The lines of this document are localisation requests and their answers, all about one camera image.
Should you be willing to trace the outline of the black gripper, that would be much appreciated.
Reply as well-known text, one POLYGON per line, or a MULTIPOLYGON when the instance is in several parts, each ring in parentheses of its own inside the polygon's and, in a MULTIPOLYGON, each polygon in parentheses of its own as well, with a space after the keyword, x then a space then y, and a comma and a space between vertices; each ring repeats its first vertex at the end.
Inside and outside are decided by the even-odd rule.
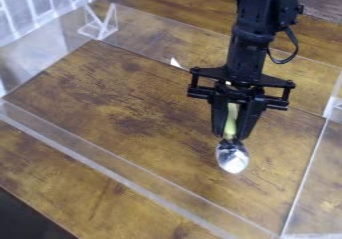
POLYGON ((228 102, 240 104, 236 118, 236 138, 244 140, 265 110, 285 110, 295 84, 263 73, 268 46, 273 34, 259 34, 232 27, 227 63, 216 68, 193 67, 186 96, 211 104, 211 127, 223 136, 228 102))

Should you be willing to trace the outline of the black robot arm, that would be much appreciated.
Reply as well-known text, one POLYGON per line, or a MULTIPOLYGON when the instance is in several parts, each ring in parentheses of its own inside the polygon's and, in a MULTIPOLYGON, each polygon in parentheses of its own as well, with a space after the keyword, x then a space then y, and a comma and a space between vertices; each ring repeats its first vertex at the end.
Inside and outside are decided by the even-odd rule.
POLYGON ((277 32, 291 40, 296 37, 289 26, 303 12, 299 0, 236 0, 237 14, 231 30, 227 63, 216 68, 189 70, 186 95, 211 105, 211 128, 215 136, 224 135, 228 105, 237 105, 235 137, 245 139, 265 109, 284 110, 295 83, 261 73, 264 60, 271 57, 269 43, 277 32))

